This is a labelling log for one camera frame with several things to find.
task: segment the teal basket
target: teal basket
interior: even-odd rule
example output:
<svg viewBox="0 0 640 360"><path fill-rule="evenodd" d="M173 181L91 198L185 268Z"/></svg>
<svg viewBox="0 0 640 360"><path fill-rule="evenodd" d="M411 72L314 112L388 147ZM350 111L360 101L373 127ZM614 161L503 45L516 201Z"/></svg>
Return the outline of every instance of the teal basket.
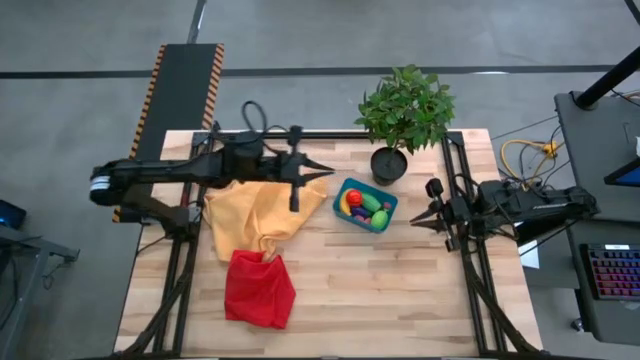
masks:
<svg viewBox="0 0 640 360"><path fill-rule="evenodd" d="M384 204L386 202L388 202L389 204L391 204L391 209L389 210L389 220L387 221L387 223L385 224L385 226L382 229L378 229L375 228L365 222L362 221L358 221L355 218L344 214L342 211L340 211L340 197L342 196L342 193L347 190L347 189L355 189L358 190L360 192L363 193L367 193L369 195L372 195L373 197L375 197L380 204ZM348 222L354 223L358 226L360 226L361 228L365 228L371 232L380 234L382 232L384 232L385 230L387 230L387 228L389 227L389 224L391 223L391 219L393 218L393 213L396 211L396 206L398 206L398 198L388 194L384 191L380 191L376 188L373 188L367 184L361 183L358 180L355 180L353 178L347 178L344 183L342 183L342 187L340 188L340 191L338 192L338 195L336 196L335 201L333 202L333 211L336 213L336 216L344 219Z"/></svg>

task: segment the butcher block tabletop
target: butcher block tabletop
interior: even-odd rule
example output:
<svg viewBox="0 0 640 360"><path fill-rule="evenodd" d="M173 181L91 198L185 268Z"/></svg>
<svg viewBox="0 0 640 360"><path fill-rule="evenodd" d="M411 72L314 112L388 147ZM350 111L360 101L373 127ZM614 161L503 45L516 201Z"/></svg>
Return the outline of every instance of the butcher block tabletop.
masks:
<svg viewBox="0 0 640 360"><path fill-rule="evenodd" d="M460 131L474 180L498 179L488 131ZM187 159L193 133L168 131L161 158ZM285 140L267 142L275 148L288 148ZM326 201L293 238L278 243L277 253L282 255L297 294L284 330L225 320L228 263L218 260L211 229L202 223L182 356L477 355L460 253L447 252L443 234L409 226L409 219L427 208L424 187L429 179L440 178L445 186L443 196L448 198L440 146L427 147L413 156L407 153L406 174L390 186L378 187L398 198L384 233L368 232L333 212L333 201L346 178L376 186L369 160L382 146L354 139L300 142L300 152L336 169L336 173L327 178ZM453 158L457 159L455 150ZM182 184L157 184L152 195L168 205L178 205L182 188ZM146 226L139 246L163 234L159 225ZM170 249L171 241L161 241L137 257L115 350L129 346L158 309ZM515 242L496 236L487 241L487 250L500 306L525 338L541 348ZM169 319L168 345L173 339L176 308ZM486 308L483 318L489 340L492 332Z"/></svg>

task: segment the rgb keyboard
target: rgb keyboard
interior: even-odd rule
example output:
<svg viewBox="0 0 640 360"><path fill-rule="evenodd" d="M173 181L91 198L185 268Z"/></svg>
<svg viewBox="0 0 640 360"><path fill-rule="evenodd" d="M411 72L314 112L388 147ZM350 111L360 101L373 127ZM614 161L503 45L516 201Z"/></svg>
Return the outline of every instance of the rgb keyboard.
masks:
<svg viewBox="0 0 640 360"><path fill-rule="evenodd" d="M640 301L640 247L587 245L597 299Z"/></svg>

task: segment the concrete floor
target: concrete floor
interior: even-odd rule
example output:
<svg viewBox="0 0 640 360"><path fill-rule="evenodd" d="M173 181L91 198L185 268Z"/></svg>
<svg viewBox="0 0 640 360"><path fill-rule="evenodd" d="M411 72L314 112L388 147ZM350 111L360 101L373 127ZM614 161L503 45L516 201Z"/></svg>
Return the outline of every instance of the concrete floor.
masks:
<svg viewBox="0 0 640 360"><path fill-rule="evenodd" d="M163 43L186 40L195 0L0 0L0 72L151 68ZM224 42L225 68L613 64L640 27L622 0L236 0L207 3L198 42ZM553 95L602 74L443 75L458 97L453 127L492 135L554 114ZM243 127L239 106L260 102L271 124L350 128L378 77L223 78L215 117ZM29 211L27 229L82 249L40 291L23 359L106 355L117 330L136 239L88 199L93 166L126 156L146 79L0 80L0 198ZM620 91L640 88L634 75ZM507 139L546 140L549 121ZM517 152L509 154L514 162ZM558 160L566 161L566 153ZM569 166L551 184L573 183ZM635 358L568 328L567 290L531 287L544 346L555 354Z"/></svg>

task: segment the red bag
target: red bag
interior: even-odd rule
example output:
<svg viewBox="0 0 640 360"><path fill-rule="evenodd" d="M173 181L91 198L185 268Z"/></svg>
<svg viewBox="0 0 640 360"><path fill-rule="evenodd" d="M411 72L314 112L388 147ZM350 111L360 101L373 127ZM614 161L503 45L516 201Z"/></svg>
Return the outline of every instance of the red bag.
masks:
<svg viewBox="0 0 640 360"><path fill-rule="evenodd" d="M231 256L224 307L227 320L284 329L296 291L282 257L263 263L264 252L235 250Z"/></svg>

